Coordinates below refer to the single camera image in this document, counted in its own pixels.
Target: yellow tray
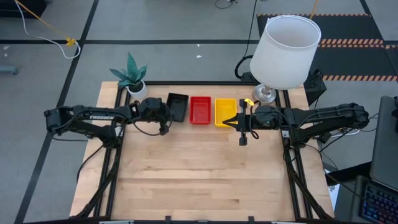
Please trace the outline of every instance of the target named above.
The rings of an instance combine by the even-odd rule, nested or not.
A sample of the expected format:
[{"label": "yellow tray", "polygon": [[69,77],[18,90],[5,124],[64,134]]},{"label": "yellow tray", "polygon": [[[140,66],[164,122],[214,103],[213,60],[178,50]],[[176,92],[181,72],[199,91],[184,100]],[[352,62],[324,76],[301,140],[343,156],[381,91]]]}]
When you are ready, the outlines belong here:
[{"label": "yellow tray", "polygon": [[236,99],[216,99],[214,119],[216,127],[231,128],[231,126],[223,124],[223,121],[236,116],[236,112]]}]

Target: red tray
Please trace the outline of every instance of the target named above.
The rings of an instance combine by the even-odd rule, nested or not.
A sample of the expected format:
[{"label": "red tray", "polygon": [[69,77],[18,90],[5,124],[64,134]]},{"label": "red tray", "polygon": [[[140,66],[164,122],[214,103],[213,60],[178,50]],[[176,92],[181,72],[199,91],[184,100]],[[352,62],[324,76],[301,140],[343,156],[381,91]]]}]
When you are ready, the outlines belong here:
[{"label": "red tray", "polygon": [[190,120],[191,124],[211,123],[211,97],[191,96]]}]

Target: gray floor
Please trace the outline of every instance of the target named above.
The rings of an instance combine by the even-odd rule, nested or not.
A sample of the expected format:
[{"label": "gray floor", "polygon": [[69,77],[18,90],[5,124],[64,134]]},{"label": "gray floor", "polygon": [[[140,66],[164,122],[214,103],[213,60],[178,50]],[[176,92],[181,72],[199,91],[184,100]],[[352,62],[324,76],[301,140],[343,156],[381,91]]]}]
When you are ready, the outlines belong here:
[{"label": "gray floor", "polygon": [[[93,0],[53,0],[42,18],[79,39]],[[310,13],[314,0],[259,1],[260,13]],[[386,40],[398,40],[396,0],[367,0]],[[100,0],[88,34],[92,40],[247,39],[254,1],[239,0],[216,9],[214,0]],[[319,13],[364,13],[359,0],[322,0]],[[37,20],[27,20],[31,34],[62,36]],[[255,22],[252,38],[258,39]],[[30,39],[21,19],[0,17],[1,39]],[[146,80],[235,80],[234,66],[244,53],[239,44],[86,45],[70,86],[66,105],[95,105],[100,83],[115,80],[109,68],[123,68],[128,52],[148,63]],[[249,48],[249,54],[255,45]],[[73,55],[74,49],[67,49]],[[0,64],[18,65],[16,76],[0,76],[0,220],[12,223],[21,204],[45,136],[43,111],[55,107],[71,61],[54,45],[0,45]],[[241,67],[248,70],[248,64]],[[376,113],[382,95],[398,95],[396,82],[326,82],[317,107],[356,102]],[[374,127],[372,121],[369,129]],[[325,152],[339,169],[370,160],[374,133],[344,137]],[[52,142],[25,222],[66,218],[85,144]]]}]

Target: potted plant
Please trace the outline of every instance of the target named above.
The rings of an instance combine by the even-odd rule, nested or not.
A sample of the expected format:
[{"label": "potted plant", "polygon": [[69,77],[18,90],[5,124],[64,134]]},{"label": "potted plant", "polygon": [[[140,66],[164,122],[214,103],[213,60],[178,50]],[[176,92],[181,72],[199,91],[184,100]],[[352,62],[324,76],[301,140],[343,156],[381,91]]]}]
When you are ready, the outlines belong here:
[{"label": "potted plant", "polygon": [[109,69],[113,75],[120,78],[119,85],[126,87],[127,91],[130,93],[131,97],[136,100],[142,100],[148,93],[148,89],[145,86],[142,79],[147,73],[147,65],[137,69],[136,61],[129,53],[127,58],[127,70],[122,69],[118,71],[116,69]]}]

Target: plastic bin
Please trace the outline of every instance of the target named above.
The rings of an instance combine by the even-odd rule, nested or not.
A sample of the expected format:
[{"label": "plastic bin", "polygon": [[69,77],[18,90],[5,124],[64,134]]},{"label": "plastic bin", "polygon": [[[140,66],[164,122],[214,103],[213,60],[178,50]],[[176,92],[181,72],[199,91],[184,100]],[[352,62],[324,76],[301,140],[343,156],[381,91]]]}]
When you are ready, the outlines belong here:
[{"label": "plastic bin", "polygon": [[191,96],[189,122],[191,122],[191,124],[211,123],[210,96]]},{"label": "plastic bin", "polygon": [[166,105],[169,106],[173,121],[184,122],[188,106],[188,95],[169,93]]},{"label": "plastic bin", "polygon": [[223,121],[233,118],[237,113],[236,99],[216,99],[215,100],[215,125],[219,128],[232,128]]}]

